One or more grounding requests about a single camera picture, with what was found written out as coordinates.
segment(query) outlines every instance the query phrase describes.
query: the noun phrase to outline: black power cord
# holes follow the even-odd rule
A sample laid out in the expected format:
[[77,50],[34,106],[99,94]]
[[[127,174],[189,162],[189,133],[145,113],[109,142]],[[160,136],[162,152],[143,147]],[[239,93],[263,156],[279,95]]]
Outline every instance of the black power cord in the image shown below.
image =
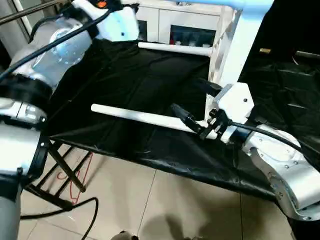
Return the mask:
[[235,126],[235,127],[238,127],[238,128],[242,128],[242,129],[247,129],[247,130],[250,130],[250,131],[253,131],[253,132],[257,132],[257,133],[260,133],[260,134],[263,134],[263,135],[267,135],[273,139],[276,139],[284,144],[287,144],[288,146],[292,147],[293,149],[297,150],[298,152],[304,154],[302,152],[302,148],[295,145],[293,142],[285,139],[284,137],[281,137],[281,136],[278,136],[272,132],[269,132],[269,131],[266,131],[266,130],[263,130],[263,129],[260,129],[258,127],[254,127],[254,126],[248,126],[248,125],[244,125],[242,123],[238,123],[238,122],[234,122],[234,121],[231,121],[228,123],[228,125],[232,125],[232,126]]
[[97,218],[98,208],[99,208],[99,200],[96,197],[89,198],[89,199],[87,199],[85,201],[82,201],[82,202],[76,204],[76,205],[70,206],[70,207],[65,208],[65,209],[57,210],[57,211],[46,212],[46,213],[35,214],[35,215],[21,215],[20,216],[20,220],[42,219],[42,218],[47,218],[47,217],[51,217],[51,216],[54,216],[54,215],[58,215],[58,214],[61,214],[61,213],[70,212],[73,209],[79,208],[79,207],[81,207],[81,206],[83,206],[83,205],[85,205],[87,203],[92,202],[92,201],[95,201],[94,215],[93,215],[93,218],[91,220],[91,223],[90,223],[88,229],[86,230],[85,234],[81,238],[81,240],[85,240],[87,238],[91,228],[93,227],[93,225],[94,225],[94,223],[96,221],[96,218]]
[[48,21],[58,20],[62,16],[63,16],[63,14],[59,14],[56,16],[47,16],[47,17],[44,17],[44,18],[40,19],[39,21],[37,21],[36,24],[34,25],[34,27],[32,28],[31,33],[30,33],[29,43],[31,43],[34,40],[34,37],[36,35],[37,30],[42,24],[44,24]]
[[[318,172],[320,172],[320,166],[319,166],[319,162],[316,162],[315,160],[313,160],[313,158],[311,157],[308,157],[303,151],[302,151],[302,148],[295,145],[293,142],[285,139],[284,137],[281,137],[281,136],[278,136],[272,132],[269,132],[269,131],[266,131],[266,130],[263,130],[263,129],[260,129],[260,128],[257,128],[257,127],[254,127],[254,126],[248,126],[248,125],[244,125],[242,123],[238,123],[238,122],[234,122],[232,120],[229,120],[229,123],[228,125],[232,125],[232,126],[235,126],[235,127],[238,127],[238,128],[242,128],[242,129],[247,129],[247,130],[250,130],[250,131],[253,131],[253,132],[257,132],[257,133],[260,133],[260,134],[263,134],[263,135],[266,135],[266,136],[269,136],[273,139],[276,139],[278,140],[279,142],[282,142],[290,147],[292,147],[294,150],[297,150],[299,153],[301,153],[305,160],[312,166],[314,167]],[[313,151],[314,153],[318,153],[317,150],[315,150],[314,148],[309,148],[309,150]]]
[[86,31],[87,29],[89,29],[93,25],[96,25],[96,24],[102,22],[106,17],[108,17],[108,15],[110,13],[111,13],[111,11],[108,10],[105,14],[103,14],[99,18],[97,18],[97,19],[95,19],[95,20],[83,25],[82,27],[80,27],[80,28],[68,33],[67,35],[62,36],[61,38],[49,43],[48,45],[41,47],[40,49],[34,51],[33,53],[29,54],[28,56],[25,56],[21,60],[19,60],[16,63],[12,64],[3,73],[0,74],[0,83],[4,80],[5,77],[7,77],[9,74],[11,74],[17,68],[21,67],[23,64],[31,61],[32,59],[40,56],[41,54],[49,51],[50,49],[54,48],[55,46],[57,46],[57,45],[65,42],[65,41],[69,40],[70,38],[72,38],[72,37],[84,32],[84,31]]

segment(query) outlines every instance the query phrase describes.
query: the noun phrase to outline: tiled floor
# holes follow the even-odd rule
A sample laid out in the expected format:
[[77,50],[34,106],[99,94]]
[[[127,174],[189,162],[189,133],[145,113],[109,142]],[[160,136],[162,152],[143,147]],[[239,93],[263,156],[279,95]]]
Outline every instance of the tiled floor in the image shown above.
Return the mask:
[[[86,154],[76,149],[71,167]],[[53,165],[48,158],[45,172]],[[58,169],[43,186],[55,193],[65,175]],[[61,197],[81,202],[98,197],[99,212],[88,240],[110,240],[122,230],[141,240],[292,240],[285,216],[270,202],[179,177],[117,158],[94,154],[79,173],[87,191],[72,184]],[[23,192],[23,214],[57,209]],[[19,240],[80,240],[94,214],[94,204],[42,220],[22,221]]]

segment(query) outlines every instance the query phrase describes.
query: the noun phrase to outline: white plastic rod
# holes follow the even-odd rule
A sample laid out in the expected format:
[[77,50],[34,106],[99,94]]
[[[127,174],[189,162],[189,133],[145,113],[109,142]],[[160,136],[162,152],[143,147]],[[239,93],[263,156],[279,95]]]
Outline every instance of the white plastic rod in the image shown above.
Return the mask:
[[[180,131],[185,131],[189,133],[195,133],[190,128],[188,128],[179,118],[172,116],[164,116],[153,113],[146,113],[142,111],[133,111],[124,108],[118,108],[113,106],[105,106],[100,104],[92,104],[91,111],[95,113],[110,115],[114,117],[119,117],[123,119],[134,120],[146,124],[157,125],[165,128],[176,129]],[[204,121],[198,121],[203,127],[207,127]],[[212,131],[208,136],[208,139],[216,139],[217,134]]]
[[201,46],[181,46],[161,43],[139,42],[138,47],[141,49],[152,49],[182,54],[201,55],[207,57],[210,57],[212,53],[212,47]]

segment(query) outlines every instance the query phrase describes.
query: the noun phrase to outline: table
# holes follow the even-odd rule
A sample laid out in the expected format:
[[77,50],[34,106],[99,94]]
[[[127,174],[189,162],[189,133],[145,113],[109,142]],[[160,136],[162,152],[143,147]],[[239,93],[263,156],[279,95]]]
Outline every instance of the table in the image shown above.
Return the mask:
[[[206,95],[194,82],[206,79],[208,70],[207,57],[94,40],[55,91],[45,133],[94,153],[274,201],[266,178],[236,144],[90,110],[96,103],[173,116],[170,105],[176,103],[202,120]],[[255,103],[250,117],[320,150],[319,76],[315,67],[251,56],[239,79],[248,83]]]

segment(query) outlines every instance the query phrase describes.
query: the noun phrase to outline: orange label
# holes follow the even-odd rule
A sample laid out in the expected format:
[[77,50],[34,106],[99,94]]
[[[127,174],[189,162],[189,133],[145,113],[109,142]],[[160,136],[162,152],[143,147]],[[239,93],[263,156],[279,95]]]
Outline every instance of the orange label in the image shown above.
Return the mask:
[[97,4],[96,4],[96,6],[98,7],[98,8],[104,8],[105,6],[107,5],[107,3],[105,2],[105,1],[99,1]]

